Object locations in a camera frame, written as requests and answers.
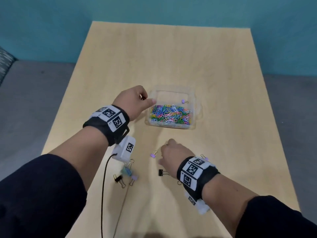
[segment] wrist strap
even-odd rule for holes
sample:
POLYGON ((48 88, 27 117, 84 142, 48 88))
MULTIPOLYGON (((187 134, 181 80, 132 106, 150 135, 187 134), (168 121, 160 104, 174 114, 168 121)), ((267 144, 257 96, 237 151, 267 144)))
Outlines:
POLYGON ((108 105, 94 112, 83 125, 99 129, 107 138, 109 146, 119 144, 130 131, 128 114, 115 105, 108 105))
POLYGON ((202 199, 204 185, 219 173, 212 163, 190 156, 180 164, 176 176, 193 198, 202 199))

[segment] qr code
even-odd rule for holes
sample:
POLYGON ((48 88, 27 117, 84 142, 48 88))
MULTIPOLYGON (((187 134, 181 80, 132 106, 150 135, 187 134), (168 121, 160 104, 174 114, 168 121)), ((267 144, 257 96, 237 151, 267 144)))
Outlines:
POLYGON ((189 174, 194 175, 196 171, 198 170, 198 167, 191 164, 188 169, 186 170, 189 174))
POLYGON ((202 161, 201 159, 196 159, 193 161, 193 163, 198 164, 198 165, 202 165, 205 161, 202 161))
POLYGON ((131 143, 128 143, 128 146, 126 147, 126 151, 129 151, 130 153, 132 152, 132 149, 133 149, 133 144, 131 143))
POLYGON ((191 186, 191 183, 192 183, 192 178, 185 175, 184 174, 184 181, 183 181, 184 184, 188 185, 189 187, 191 186))
POLYGON ((196 201, 191 196, 189 196, 188 199, 193 205, 196 204, 196 201))
POLYGON ((113 119, 113 123, 114 123, 116 128, 119 128, 122 124, 122 121, 121 121, 120 117, 118 116, 118 117, 113 119))
POLYGON ((116 112, 114 112, 113 110, 107 108, 105 111, 102 112, 105 116, 107 116, 108 118, 111 118, 112 116, 114 116, 116 114, 116 112))
POLYGON ((99 108, 96 112, 102 112, 102 111, 104 111, 105 109, 106 109, 105 107, 99 108))

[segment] clear plastic box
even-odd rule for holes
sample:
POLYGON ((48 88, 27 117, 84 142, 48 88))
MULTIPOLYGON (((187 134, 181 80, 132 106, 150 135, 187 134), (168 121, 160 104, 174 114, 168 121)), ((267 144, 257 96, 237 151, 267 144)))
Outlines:
POLYGON ((175 105, 190 110, 191 112, 188 114, 190 116, 190 122, 189 124, 179 124, 153 121, 151 119, 152 107, 150 107, 146 111, 145 124, 167 128, 195 128, 196 116, 200 112, 200 104, 197 102, 195 92, 191 88, 173 85, 157 85, 149 93, 148 97, 153 98, 157 101, 155 105, 175 105))

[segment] blue wall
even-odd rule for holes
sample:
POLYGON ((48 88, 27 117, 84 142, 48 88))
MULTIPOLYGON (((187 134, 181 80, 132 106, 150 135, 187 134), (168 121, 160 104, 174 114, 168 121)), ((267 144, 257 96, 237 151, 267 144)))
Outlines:
POLYGON ((1 0, 0 46, 76 62, 92 20, 250 27, 262 71, 317 75, 317 0, 1 0))

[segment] table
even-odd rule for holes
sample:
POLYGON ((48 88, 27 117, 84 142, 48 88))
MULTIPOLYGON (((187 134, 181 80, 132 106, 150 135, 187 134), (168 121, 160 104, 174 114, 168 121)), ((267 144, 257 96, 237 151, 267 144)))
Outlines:
MULTIPOLYGON (((200 216, 170 176, 158 176, 159 148, 174 138, 219 171, 299 210, 260 65, 248 28, 187 27, 94 21, 43 153, 71 137, 90 114, 120 91, 141 84, 191 87, 202 116, 194 130, 129 124, 139 175, 132 187, 113 181, 122 164, 111 160, 104 198, 104 237, 230 237, 215 214, 200 216), (149 157, 158 150, 157 158, 149 157)), ((87 205, 68 237, 100 237, 105 159, 87 205)))

